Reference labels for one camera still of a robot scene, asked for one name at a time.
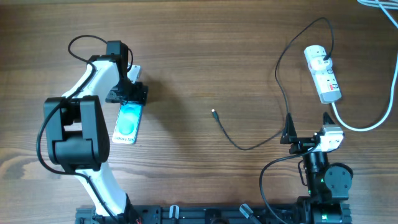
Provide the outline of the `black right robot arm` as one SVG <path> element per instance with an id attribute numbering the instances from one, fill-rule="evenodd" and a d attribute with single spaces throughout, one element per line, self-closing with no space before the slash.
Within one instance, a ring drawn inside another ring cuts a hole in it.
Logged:
<path id="1" fill-rule="evenodd" d="M 345 134 L 328 113 L 323 114 L 323 126 L 312 137 L 297 136 L 291 114 L 287 114 L 281 144 L 289 144 L 289 154 L 302 158 L 299 164 L 302 184 L 308 188 L 308 197 L 299 197 L 293 206 L 289 223 L 352 222 L 349 199 L 353 170 L 342 163 L 331 164 L 328 153 L 337 150 Z"/>

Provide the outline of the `white usb charger plug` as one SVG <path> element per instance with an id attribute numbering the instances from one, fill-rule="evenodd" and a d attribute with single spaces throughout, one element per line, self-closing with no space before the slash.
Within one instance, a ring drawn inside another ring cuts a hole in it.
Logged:
<path id="1" fill-rule="evenodd" d="M 322 70 L 328 70 L 332 67 L 333 62 L 329 58 L 325 60 L 323 57 L 315 57 L 313 59 L 309 60 L 308 67 L 310 70 L 313 71 L 322 71 Z"/>

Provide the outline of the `blue screen smartphone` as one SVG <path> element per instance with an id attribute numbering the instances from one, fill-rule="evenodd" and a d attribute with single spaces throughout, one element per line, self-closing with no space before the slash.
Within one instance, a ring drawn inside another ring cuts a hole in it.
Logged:
<path id="1" fill-rule="evenodd" d="M 134 144 L 137 139 L 142 115 L 142 105 L 121 105 L 112 141 L 119 144 Z"/>

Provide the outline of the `white power strip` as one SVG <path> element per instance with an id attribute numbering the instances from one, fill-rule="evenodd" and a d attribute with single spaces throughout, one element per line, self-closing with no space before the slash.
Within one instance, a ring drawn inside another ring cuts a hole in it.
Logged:
<path id="1" fill-rule="evenodd" d="M 308 46 L 304 50 L 304 56 L 307 61 L 307 65 L 309 60 L 315 57 L 323 57 L 325 60 L 327 60 L 325 58 L 326 50 L 321 45 Z M 342 97 L 332 67 L 328 70 L 322 70 L 318 72 L 310 70 L 310 73 L 322 104 L 331 104 Z"/>

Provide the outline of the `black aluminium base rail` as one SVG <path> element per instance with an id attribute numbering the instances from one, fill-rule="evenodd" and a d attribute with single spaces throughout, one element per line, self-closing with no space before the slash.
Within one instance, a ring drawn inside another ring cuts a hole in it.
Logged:
<path id="1" fill-rule="evenodd" d="M 352 223 L 348 204 L 306 205 L 272 204 L 267 207 L 242 204 L 233 207 L 161 207 L 134 206 L 127 214 L 110 217 L 98 214 L 94 208 L 78 208 L 76 223 L 151 223 L 151 224 L 212 224 L 212 223 Z"/>

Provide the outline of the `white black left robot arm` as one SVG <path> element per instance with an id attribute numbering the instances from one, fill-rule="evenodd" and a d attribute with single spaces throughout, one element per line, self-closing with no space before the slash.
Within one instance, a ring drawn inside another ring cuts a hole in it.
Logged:
<path id="1" fill-rule="evenodd" d="M 95 203 L 89 211 L 77 210 L 77 223 L 137 223 L 140 219 L 108 164 L 110 142 L 102 110 L 104 103 L 119 103 L 123 108 L 146 105 L 149 88 L 139 82 L 141 68 L 132 62 L 132 50 L 126 44 L 107 41 L 105 54 L 86 60 L 86 72 L 74 87 L 44 103 L 36 145 L 39 162 L 54 171 L 41 154 L 45 136 L 49 159 L 62 167 L 59 174 L 75 176 Z"/>

